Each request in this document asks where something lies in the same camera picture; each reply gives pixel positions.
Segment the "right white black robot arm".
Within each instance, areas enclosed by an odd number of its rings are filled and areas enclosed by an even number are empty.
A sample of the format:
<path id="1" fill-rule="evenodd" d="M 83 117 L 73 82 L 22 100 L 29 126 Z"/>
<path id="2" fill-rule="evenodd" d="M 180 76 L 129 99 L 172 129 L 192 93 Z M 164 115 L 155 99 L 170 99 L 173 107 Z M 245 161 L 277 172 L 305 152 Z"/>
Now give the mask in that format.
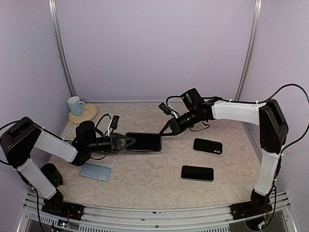
<path id="1" fill-rule="evenodd" d="M 220 97 L 201 97 L 193 88 L 179 96 L 187 108 L 183 115 L 176 113 L 168 102 L 159 105 L 172 118 L 160 131 L 161 136 L 173 136 L 202 121 L 233 120 L 259 127 L 262 161 L 254 191 L 266 196 L 272 189 L 276 170 L 288 134 L 288 125 L 275 99 L 265 102 L 237 102 Z"/>

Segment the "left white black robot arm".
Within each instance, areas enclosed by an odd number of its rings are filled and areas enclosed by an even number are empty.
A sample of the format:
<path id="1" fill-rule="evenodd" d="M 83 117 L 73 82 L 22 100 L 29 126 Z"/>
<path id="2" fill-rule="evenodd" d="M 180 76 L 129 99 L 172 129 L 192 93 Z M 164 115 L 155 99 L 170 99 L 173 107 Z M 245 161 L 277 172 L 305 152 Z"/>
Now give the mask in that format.
<path id="1" fill-rule="evenodd" d="M 33 149 L 63 159 L 75 166 L 82 166 L 94 152 L 117 153 L 135 143 L 135 139 L 118 133 L 104 136 L 93 121 L 82 122 L 75 130 L 71 143 L 54 135 L 29 117 L 13 121 L 4 126 L 6 132 L 0 137 L 0 146 L 12 166 L 46 200 L 57 215 L 67 211 L 67 203 L 61 193 L 43 174 L 31 158 Z"/>

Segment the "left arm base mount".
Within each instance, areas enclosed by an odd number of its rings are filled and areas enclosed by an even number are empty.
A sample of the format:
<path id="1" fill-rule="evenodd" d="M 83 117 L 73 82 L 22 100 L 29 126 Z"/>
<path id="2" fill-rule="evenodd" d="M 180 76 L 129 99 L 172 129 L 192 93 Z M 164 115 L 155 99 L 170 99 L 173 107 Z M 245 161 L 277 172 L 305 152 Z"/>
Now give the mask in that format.
<path id="1" fill-rule="evenodd" d="M 50 199 L 43 199 L 42 211 L 54 216 L 80 221 L 84 212 L 84 206 L 63 200 L 63 195 L 56 192 Z"/>

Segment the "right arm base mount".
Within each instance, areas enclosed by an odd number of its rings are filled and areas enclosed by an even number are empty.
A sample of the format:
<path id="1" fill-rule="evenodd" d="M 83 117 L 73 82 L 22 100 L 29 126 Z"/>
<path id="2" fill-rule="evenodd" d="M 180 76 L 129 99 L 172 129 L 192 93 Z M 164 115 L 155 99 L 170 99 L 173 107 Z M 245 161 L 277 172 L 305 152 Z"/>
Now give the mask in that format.
<path id="1" fill-rule="evenodd" d="M 267 211 L 271 212 L 273 207 L 269 197 L 273 189 L 274 185 L 272 185 L 270 192 L 266 196 L 260 195 L 253 190 L 249 201 L 232 204 L 230 210 L 233 220 L 253 217 L 264 214 Z"/>

